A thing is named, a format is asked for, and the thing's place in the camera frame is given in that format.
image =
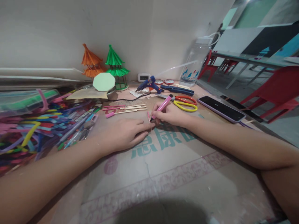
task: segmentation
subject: red scissors handle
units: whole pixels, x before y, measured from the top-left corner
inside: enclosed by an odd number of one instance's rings
[[[176,96],[176,97],[175,97],[175,100],[179,100],[179,101],[182,101],[182,102],[184,102],[184,103],[189,103],[189,104],[197,105],[196,100],[193,99],[192,97],[189,97],[189,96]]]

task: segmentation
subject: blue glue gun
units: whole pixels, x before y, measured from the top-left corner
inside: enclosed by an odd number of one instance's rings
[[[138,92],[140,90],[143,90],[144,88],[148,87],[150,91],[152,91],[153,89],[155,89],[157,91],[157,93],[161,93],[164,92],[163,89],[159,88],[156,84],[155,84],[155,77],[151,76],[149,80],[145,80],[142,84],[140,84],[140,86],[138,86],[137,90],[135,92]]]

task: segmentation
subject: white wall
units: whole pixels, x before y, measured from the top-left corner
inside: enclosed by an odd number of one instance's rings
[[[233,2],[2,0],[0,67],[83,70],[83,43],[105,62],[112,44],[129,79],[155,75],[183,63],[192,40],[215,32]]]

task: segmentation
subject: plastic storage box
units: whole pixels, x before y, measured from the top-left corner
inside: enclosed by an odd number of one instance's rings
[[[42,91],[47,102],[59,96],[56,89]],[[0,92],[0,117],[29,114],[42,107],[43,101],[36,90]]]

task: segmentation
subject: person's left hand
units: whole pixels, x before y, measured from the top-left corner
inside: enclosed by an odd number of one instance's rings
[[[93,139],[108,155],[137,145],[154,126],[154,123],[144,124],[141,119],[122,119],[107,127]]]

